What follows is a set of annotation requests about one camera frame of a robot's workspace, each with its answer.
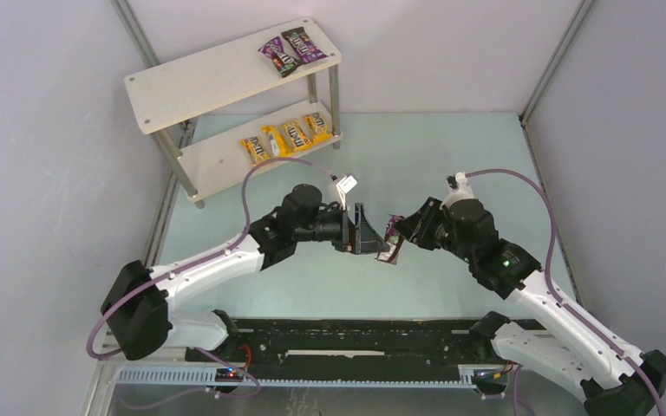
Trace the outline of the brown M&M bag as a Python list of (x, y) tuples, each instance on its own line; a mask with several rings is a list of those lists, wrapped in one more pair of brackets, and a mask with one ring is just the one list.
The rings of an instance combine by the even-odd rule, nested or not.
[(375, 256), (375, 260), (381, 263), (397, 265), (400, 250), (404, 243), (402, 234), (395, 228), (395, 225), (403, 220), (403, 216), (391, 214), (389, 216), (387, 230), (385, 232), (385, 242), (388, 250), (380, 252)]

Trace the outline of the yellow M&M bag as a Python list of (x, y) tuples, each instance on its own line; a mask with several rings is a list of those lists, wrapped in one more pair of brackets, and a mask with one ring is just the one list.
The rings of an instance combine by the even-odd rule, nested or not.
[(332, 138), (331, 127), (320, 112), (304, 115), (303, 121), (310, 130), (310, 138), (313, 144), (323, 143)]
[(271, 158), (258, 136), (242, 139), (239, 144), (247, 151), (251, 166), (258, 166)]
[(303, 130), (300, 120), (293, 119), (286, 121), (280, 127), (292, 152), (300, 152), (312, 147), (313, 143)]

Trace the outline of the yellow candy bag barcode up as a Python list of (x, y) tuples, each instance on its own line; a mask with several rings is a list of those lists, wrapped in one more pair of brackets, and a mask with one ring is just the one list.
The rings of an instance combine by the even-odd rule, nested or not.
[(273, 125), (266, 125), (261, 127), (270, 143), (271, 155), (274, 158), (286, 158), (292, 155), (292, 150), (286, 142), (284, 136), (279, 128)]

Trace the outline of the purple M&M bag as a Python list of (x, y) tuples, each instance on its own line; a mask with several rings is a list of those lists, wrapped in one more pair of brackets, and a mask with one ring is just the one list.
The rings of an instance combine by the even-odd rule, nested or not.
[(277, 70), (282, 78), (294, 73), (302, 62), (284, 51), (284, 45), (280, 36), (275, 36), (266, 42), (258, 52), (271, 60), (274, 68)]
[(310, 64), (328, 57), (310, 38), (304, 27), (288, 29), (281, 36), (294, 49), (302, 64)]

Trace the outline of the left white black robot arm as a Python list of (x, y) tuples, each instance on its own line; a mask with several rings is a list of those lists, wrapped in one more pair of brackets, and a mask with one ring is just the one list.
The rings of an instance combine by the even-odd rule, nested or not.
[(101, 305), (101, 315), (119, 353), (129, 361), (163, 347), (215, 350), (235, 332), (231, 318), (220, 309), (195, 317), (183, 313), (181, 305), (233, 278), (269, 269), (307, 242), (329, 242), (352, 255), (389, 248), (361, 204), (353, 212), (337, 201), (326, 205), (318, 188), (301, 184), (247, 231), (214, 249), (154, 268), (139, 260), (125, 264)]

